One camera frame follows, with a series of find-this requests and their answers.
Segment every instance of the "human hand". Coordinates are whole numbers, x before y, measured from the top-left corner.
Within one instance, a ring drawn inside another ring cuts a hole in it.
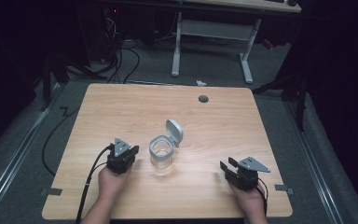
[[[255,223],[267,223],[265,211],[264,211],[264,190],[257,185],[257,188],[263,192],[263,196],[257,191],[257,189],[251,189],[244,191],[238,189],[233,184],[228,182],[234,194],[237,196],[238,204],[241,210],[248,217],[252,224]]]
[[[117,195],[124,189],[127,179],[130,176],[130,169],[121,175],[109,170],[106,166],[100,171],[98,176],[99,198],[114,201]]]

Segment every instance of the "hand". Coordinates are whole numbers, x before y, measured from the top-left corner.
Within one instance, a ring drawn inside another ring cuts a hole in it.
[[[124,189],[129,178],[130,169],[121,175],[113,173],[107,167],[104,167],[98,176],[99,194],[97,201],[92,205],[82,224],[105,224],[109,223],[110,214],[118,194]]]
[[[244,191],[238,189],[230,182],[228,182],[228,184],[237,196],[238,204],[240,205],[241,210],[248,217],[249,221],[252,224],[267,223],[264,211],[264,199],[262,198],[264,196],[261,196],[257,189]],[[260,185],[257,185],[257,188],[259,188],[264,194],[264,190],[260,187]]]
[[[107,167],[104,167],[98,176],[99,184],[99,198],[108,199],[114,201],[117,195],[124,189],[127,179],[131,173],[132,166],[130,169],[121,175],[118,175]]]

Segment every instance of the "white lid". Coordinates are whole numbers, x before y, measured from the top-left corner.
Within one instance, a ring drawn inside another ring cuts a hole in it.
[[[183,130],[174,119],[167,120],[166,128],[167,128],[167,132],[170,134],[170,138],[173,140],[175,145],[182,142]]]

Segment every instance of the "black cable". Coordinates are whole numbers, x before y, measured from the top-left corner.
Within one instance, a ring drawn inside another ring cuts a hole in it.
[[[60,123],[58,123],[54,127],[54,129],[51,131],[51,133],[48,135],[48,138],[46,139],[45,144],[43,145],[43,148],[42,148],[42,162],[43,162],[43,165],[45,166],[45,168],[48,170],[48,172],[51,173],[53,176],[55,176],[55,173],[52,172],[50,168],[48,168],[48,165],[46,164],[46,161],[45,161],[45,151],[46,151],[46,147],[48,145],[48,141],[50,140],[51,136],[55,133],[55,131],[57,131],[57,129],[63,124],[63,122],[66,121],[67,119],[69,119],[79,109],[80,109],[80,107],[78,107],[77,109],[72,111],[63,120],[61,120]]]
[[[79,209],[77,211],[77,217],[76,217],[76,224],[80,223],[80,219],[81,219],[81,213],[83,212],[83,207],[84,207],[84,203],[86,201],[86,196],[87,196],[87,192],[89,191],[89,186],[90,186],[90,182],[91,182],[91,178],[92,178],[92,174],[94,173],[94,171],[101,165],[97,165],[98,160],[101,158],[101,156],[104,154],[104,152],[106,150],[111,150],[113,148],[113,144],[110,144],[108,147],[104,148],[100,154],[98,155],[97,159],[95,160],[94,164],[92,164],[91,170],[89,171],[89,176],[87,177],[87,181],[86,184],[83,188],[83,193],[81,196],[81,201],[80,201],[80,205],[79,205]]]
[[[156,40],[155,43],[160,45],[160,46],[163,46],[163,47],[170,47],[170,46],[173,46],[175,44],[175,40],[170,40],[171,38],[175,37],[175,35],[171,36],[170,38],[166,38],[166,39],[163,39],[163,40]],[[170,44],[161,44],[159,42],[170,42]]]
[[[103,162],[103,163],[97,165],[97,166],[94,168],[94,171],[96,171],[100,166],[105,165],[105,164],[106,164],[106,162]]]
[[[92,72],[99,75],[99,74],[102,74],[102,73],[107,72],[107,71],[111,70],[112,68],[114,68],[114,67],[116,66],[116,63],[117,63],[115,56],[112,58],[112,61],[111,61],[105,68],[103,68],[103,69],[101,69],[101,70],[98,70],[98,71],[92,71]],[[86,74],[83,73],[83,72],[75,71],[75,70],[73,70],[73,69],[71,69],[71,68],[69,68],[69,67],[65,67],[65,70],[66,70],[68,73],[70,73],[70,74],[72,74],[72,75],[75,75],[75,76],[79,76],[79,77],[86,75]]]
[[[200,44],[199,44],[198,46],[196,46],[195,48],[186,48],[186,47],[183,46],[183,44],[181,44],[181,48],[182,48],[182,49],[188,49],[188,50],[199,49],[199,48],[201,48],[201,47],[204,45],[204,41],[205,41],[205,39],[204,39],[204,38],[201,38],[201,39],[200,39]]]
[[[84,73],[84,75],[87,75],[89,77],[95,78],[95,79],[106,79],[106,77],[100,76],[98,73],[89,70],[87,67],[83,66],[83,64],[77,63],[75,61],[72,61],[68,58],[66,58],[64,55],[53,53],[54,57],[56,57],[58,60],[61,60],[64,64],[69,64],[73,66],[78,71]]]
[[[112,74],[112,76],[110,76],[110,78],[108,78],[107,79],[107,81],[106,81],[106,83],[109,83],[111,80],[112,80],[112,77],[114,77],[114,79],[113,79],[113,83],[115,83],[115,80],[116,80],[116,77],[117,77],[117,79],[118,79],[118,83],[120,83],[120,78],[118,77],[118,69],[121,67],[121,62],[123,61],[123,54],[122,54],[122,52],[121,52],[121,46],[120,46],[120,48],[118,49],[118,51],[119,51],[119,55],[120,55],[120,61],[119,61],[119,63],[118,63],[118,66],[117,66],[117,64],[116,64],[116,70],[115,70],[115,72]]]
[[[155,43],[158,44],[158,45],[161,45],[161,46],[172,46],[175,42],[171,43],[170,45],[163,45],[163,44],[160,44],[159,41],[164,41],[164,40],[168,40],[168,39],[171,39],[173,37],[176,37],[176,34],[175,35],[171,35],[169,36],[172,31],[173,31],[173,28],[175,26],[175,24],[177,23],[176,20],[177,20],[177,17],[178,17],[178,12],[175,13],[175,17],[173,18],[173,22],[172,22],[172,26],[171,26],[171,29],[170,31],[165,35],[163,36],[162,38],[159,38],[159,39],[155,39]]]
[[[235,44],[235,43],[237,43],[239,40],[230,39],[230,40],[228,40],[226,43],[219,43],[219,42],[212,41],[212,40],[208,40],[207,38],[204,38],[204,41],[205,41],[206,43],[210,43],[210,44],[214,44],[214,45],[226,46],[226,45]]]
[[[131,47],[128,47],[128,48],[122,48],[122,49],[135,49],[139,45],[138,40],[135,40],[135,39],[123,40],[122,43],[124,43],[124,42],[135,42],[135,45],[131,46]]]
[[[264,204],[264,215],[267,215],[267,200],[269,199],[269,189],[267,188],[266,183],[264,183],[263,180],[261,180],[260,178],[258,178],[258,180],[261,181],[261,183],[263,183],[264,187],[266,188],[266,197],[264,196],[263,192],[261,191],[261,189],[259,189],[258,187],[256,187],[255,189],[257,189],[257,191],[260,193],[261,197],[263,198],[263,204]]]
[[[127,79],[128,79],[129,76],[133,73],[133,71],[135,71],[135,69],[138,67],[139,61],[141,61],[140,58],[139,58],[139,54],[138,54],[137,52],[133,51],[132,49],[127,49],[127,50],[129,50],[129,51],[131,51],[132,53],[134,53],[134,54],[136,55],[136,57],[138,58],[138,61],[136,62],[136,65],[135,65],[135,67],[132,69],[132,71],[130,71],[130,72],[126,75],[126,77],[124,78],[123,84],[126,84]]]

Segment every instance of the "wooden tabletop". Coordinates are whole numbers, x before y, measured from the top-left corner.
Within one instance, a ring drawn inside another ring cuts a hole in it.
[[[209,102],[201,103],[201,95]],[[167,119],[176,120],[184,138],[162,175],[153,168],[148,146],[155,137],[168,135]],[[52,184],[62,194],[48,196],[43,218],[76,218],[90,168],[116,137],[140,150],[112,218],[244,217],[219,162],[235,171],[227,158],[249,156],[271,170],[259,172],[268,186],[268,217],[292,214],[286,192],[275,190],[283,184],[281,174],[249,89],[91,84]],[[98,171],[83,216],[96,200],[97,181]]]
[[[284,0],[283,3],[271,2],[267,0],[185,0],[185,2],[211,4],[225,7],[247,7],[279,12],[301,12],[301,7],[298,4],[291,7],[287,4],[287,0]]]

